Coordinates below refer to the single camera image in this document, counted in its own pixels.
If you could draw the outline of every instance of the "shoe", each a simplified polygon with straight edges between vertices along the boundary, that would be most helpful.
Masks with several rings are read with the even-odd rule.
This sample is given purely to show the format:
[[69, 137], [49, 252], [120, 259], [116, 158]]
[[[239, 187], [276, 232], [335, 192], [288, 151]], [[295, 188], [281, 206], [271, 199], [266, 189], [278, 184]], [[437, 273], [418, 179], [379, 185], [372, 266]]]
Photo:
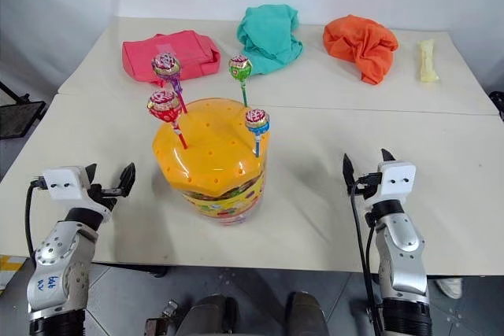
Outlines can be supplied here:
[[462, 298], [462, 279], [437, 279], [435, 283], [447, 297]]

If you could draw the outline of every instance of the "lollipop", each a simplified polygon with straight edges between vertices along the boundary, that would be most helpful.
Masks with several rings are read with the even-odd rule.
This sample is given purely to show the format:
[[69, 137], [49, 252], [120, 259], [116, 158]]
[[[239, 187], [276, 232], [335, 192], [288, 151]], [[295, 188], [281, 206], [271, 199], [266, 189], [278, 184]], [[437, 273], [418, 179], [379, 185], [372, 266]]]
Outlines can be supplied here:
[[233, 78], [239, 80], [239, 84], [242, 87], [243, 104], [245, 106], [248, 106], [246, 103], [245, 81], [250, 76], [251, 71], [252, 63], [247, 57], [237, 55], [229, 60], [229, 72]]
[[259, 157], [261, 135], [269, 130], [269, 114], [261, 109], [252, 109], [245, 114], [245, 125], [255, 134], [255, 156]]
[[152, 69], [158, 78], [170, 82], [173, 90], [179, 98], [184, 113], [187, 113], [186, 105], [182, 98], [182, 86], [180, 86], [180, 63], [170, 53], [158, 54], [151, 61]]
[[187, 143], [183, 138], [182, 131], [176, 119], [182, 113], [182, 107], [175, 94], [168, 90], [158, 90], [152, 94], [147, 102], [147, 109], [150, 114], [165, 122], [172, 123], [173, 131], [177, 134], [182, 142], [184, 149], [187, 148]]

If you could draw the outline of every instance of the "wire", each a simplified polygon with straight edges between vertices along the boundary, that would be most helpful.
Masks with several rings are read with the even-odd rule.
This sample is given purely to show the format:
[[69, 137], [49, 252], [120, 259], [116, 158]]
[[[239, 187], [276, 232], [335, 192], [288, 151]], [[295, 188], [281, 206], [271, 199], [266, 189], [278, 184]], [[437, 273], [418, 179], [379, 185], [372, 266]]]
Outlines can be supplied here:
[[371, 273], [369, 270], [369, 248], [371, 246], [371, 239], [372, 239], [372, 233], [374, 232], [374, 227], [369, 232], [368, 242], [366, 245], [366, 257], [365, 257], [364, 248], [362, 246], [361, 223], [359, 222], [359, 217], [357, 214], [357, 206], [355, 205], [355, 190], [357, 189], [357, 185], [359, 183], [361, 183], [360, 179], [352, 186], [352, 189], [350, 191], [350, 203], [352, 204], [352, 212], [354, 213], [355, 230], [357, 232], [359, 253], [361, 255], [362, 272], [364, 274], [365, 291], [368, 295], [369, 307], [371, 308], [372, 326], [374, 328], [375, 335], [380, 336], [380, 327], [378, 324], [380, 316], [376, 309], [375, 296], [372, 291]]
[[32, 231], [30, 226], [30, 208], [32, 206], [33, 190], [37, 187], [35, 182], [30, 183], [28, 192], [26, 193], [26, 205], [24, 207], [24, 235], [26, 236], [26, 244], [28, 245], [28, 254], [30, 256], [33, 267], [35, 267], [35, 253], [32, 243]]

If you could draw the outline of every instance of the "white table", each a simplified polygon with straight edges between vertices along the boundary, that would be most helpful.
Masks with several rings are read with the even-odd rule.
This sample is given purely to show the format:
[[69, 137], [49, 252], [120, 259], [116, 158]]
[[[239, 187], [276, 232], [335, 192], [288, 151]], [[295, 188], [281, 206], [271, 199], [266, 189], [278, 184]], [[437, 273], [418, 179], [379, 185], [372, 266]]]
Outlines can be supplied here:
[[[61, 86], [61, 94], [91, 97], [113, 95], [145, 102], [156, 89], [138, 83], [122, 68], [123, 41], [147, 39], [156, 33], [194, 29], [210, 36], [221, 50], [220, 71], [183, 82], [183, 96], [241, 99], [239, 85], [228, 74], [228, 60], [241, 44], [237, 22], [119, 17], [106, 29], [80, 67]], [[401, 110], [426, 113], [496, 115], [497, 109], [478, 84], [446, 32], [394, 31], [400, 48], [394, 64], [379, 86], [360, 81], [354, 64], [329, 56], [322, 45], [323, 26], [302, 25], [295, 32], [305, 51], [287, 68], [254, 76], [247, 85], [249, 102], [259, 106], [322, 109]], [[422, 83], [417, 42], [435, 39], [435, 70], [441, 80]]]
[[[0, 185], [0, 253], [26, 255], [26, 189], [44, 168], [96, 162], [96, 182], [109, 186], [134, 161], [136, 183], [101, 226], [97, 261], [360, 271], [342, 159], [349, 153], [357, 173], [372, 172], [383, 147], [417, 165], [405, 209], [427, 241], [427, 273], [504, 274], [498, 117], [265, 109], [272, 134], [264, 201], [244, 224], [222, 227], [200, 217], [162, 177], [150, 147], [160, 121], [143, 96], [57, 95]], [[64, 217], [47, 192], [36, 193], [34, 241]], [[371, 258], [375, 271], [374, 248]]]

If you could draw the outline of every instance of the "pink cloth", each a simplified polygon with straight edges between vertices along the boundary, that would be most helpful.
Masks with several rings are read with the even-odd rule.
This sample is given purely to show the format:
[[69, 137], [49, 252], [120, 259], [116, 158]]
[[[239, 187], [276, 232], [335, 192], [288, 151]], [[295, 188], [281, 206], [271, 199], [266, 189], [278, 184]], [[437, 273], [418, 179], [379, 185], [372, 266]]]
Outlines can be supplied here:
[[219, 71], [221, 62], [221, 52], [210, 37], [195, 31], [179, 31], [172, 35], [155, 35], [144, 41], [123, 42], [124, 70], [135, 80], [162, 87], [162, 81], [150, 64], [159, 53], [171, 53], [179, 60], [180, 80], [214, 74]]

